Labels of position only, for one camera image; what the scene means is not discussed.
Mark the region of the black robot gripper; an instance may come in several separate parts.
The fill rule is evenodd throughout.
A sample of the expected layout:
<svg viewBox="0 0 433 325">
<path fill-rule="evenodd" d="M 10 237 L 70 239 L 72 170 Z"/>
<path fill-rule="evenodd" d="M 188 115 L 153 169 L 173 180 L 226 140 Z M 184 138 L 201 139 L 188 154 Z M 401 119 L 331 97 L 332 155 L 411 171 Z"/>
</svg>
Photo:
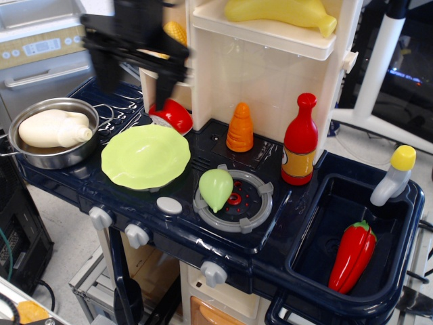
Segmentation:
<svg viewBox="0 0 433 325">
<path fill-rule="evenodd" d="M 180 84 L 191 85 L 185 61 L 189 50 L 163 30 L 166 1 L 115 1 L 114 14 L 84 14 L 84 47 L 89 50 L 93 67 L 104 92 L 114 92 L 122 76 L 120 62 L 156 72 L 156 110 Z"/>
</svg>

